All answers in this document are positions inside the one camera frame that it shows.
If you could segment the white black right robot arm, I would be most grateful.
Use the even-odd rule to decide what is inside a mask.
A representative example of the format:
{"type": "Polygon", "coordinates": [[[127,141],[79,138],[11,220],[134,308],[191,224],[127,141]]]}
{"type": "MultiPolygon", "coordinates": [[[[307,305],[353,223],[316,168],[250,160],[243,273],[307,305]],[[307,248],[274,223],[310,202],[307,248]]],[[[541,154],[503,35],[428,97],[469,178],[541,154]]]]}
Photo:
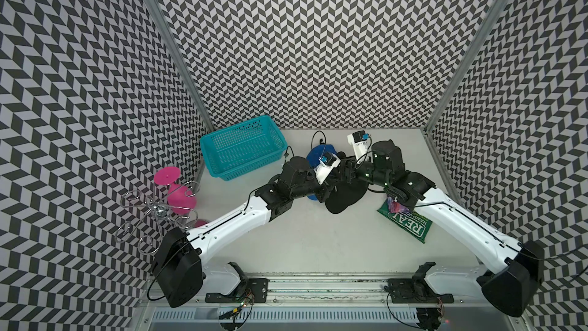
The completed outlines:
{"type": "Polygon", "coordinates": [[[401,149],[392,140],[373,142],[359,131],[350,134],[348,142],[355,155],[339,165],[344,182],[359,182],[363,190],[381,187],[390,214],[425,216],[479,260],[479,266],[472,268],[427,264],[418,276],[431,291],[482,298],[507,316],[523,315],[544,281],[545,250],[538,242],[522,242],[503,233],[426,176],[407,170],[401,149]]]}

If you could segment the black baseball cap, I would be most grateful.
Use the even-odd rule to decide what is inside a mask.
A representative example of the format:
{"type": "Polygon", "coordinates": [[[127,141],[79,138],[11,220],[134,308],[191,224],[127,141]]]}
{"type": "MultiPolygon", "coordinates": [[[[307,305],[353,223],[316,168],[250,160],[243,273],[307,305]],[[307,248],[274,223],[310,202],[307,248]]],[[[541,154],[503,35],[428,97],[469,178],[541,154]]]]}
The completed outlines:
{"type": "Polygon", "coordinates": [[[334,215],[340,214],[362,199],[367,190],[367,182],[359,179],[353,179],[351,182],[340,182],[333,188],[326,199],[326,208],[334,215]]]}

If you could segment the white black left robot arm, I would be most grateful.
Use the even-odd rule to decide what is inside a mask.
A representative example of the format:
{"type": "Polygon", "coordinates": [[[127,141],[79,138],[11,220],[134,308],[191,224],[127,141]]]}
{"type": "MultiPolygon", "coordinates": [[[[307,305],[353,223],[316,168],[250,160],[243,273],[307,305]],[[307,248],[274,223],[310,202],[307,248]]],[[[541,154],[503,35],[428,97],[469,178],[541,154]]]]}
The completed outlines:
{"type": "Polygon", "coordinates": [[[242,206],[199,228],[168,231],[151,267],[153,283],[159,285],[162,298],[171,307],[182,306],[211,285],[214,275],[205,267],[220,249],[277,219],[296,199],[315,196],[325,201],[336,184],[332,172],[340,163],[341,159],[329,152],[315,168],[306,158],[294,156],[279,175],[254,189],[242,206]]]}

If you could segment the blue baseball cap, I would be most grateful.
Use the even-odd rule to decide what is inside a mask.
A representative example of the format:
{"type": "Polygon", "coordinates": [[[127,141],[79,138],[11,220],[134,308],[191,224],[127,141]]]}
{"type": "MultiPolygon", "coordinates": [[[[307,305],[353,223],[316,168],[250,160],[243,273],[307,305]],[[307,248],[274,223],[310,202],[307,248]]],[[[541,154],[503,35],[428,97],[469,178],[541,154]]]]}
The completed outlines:
{"type": "MultiPolygon", "coordinates": [[[[311,152],[308,154],[307,156],[307,160],[309,161],[310,167],[311,167],[311,172],[314,174],[314,178],[316,183],[318,184],[316,177],[315,177],[315,167],[317,167],[318,163],[319,163],[319,158],[321,157],[321,155],[325,152],[330,152],[333,154],[336,154],[340,160],[342,160],[343,158],[347,157],[347,155],[345,154],[345,152],[343,151],[337,151],[335,149],[335,147],[332,144],[321,144],[319,146],[314,147],[311,152]]],[[[333,169],[331,171],[331,173],[340,173],[340,169],[339,166],[335,169],[333,169]]],[[[312,193],[312,196],[315,197],[315,200],[317,200],[316,198],[316,188],[312,193]]]]}

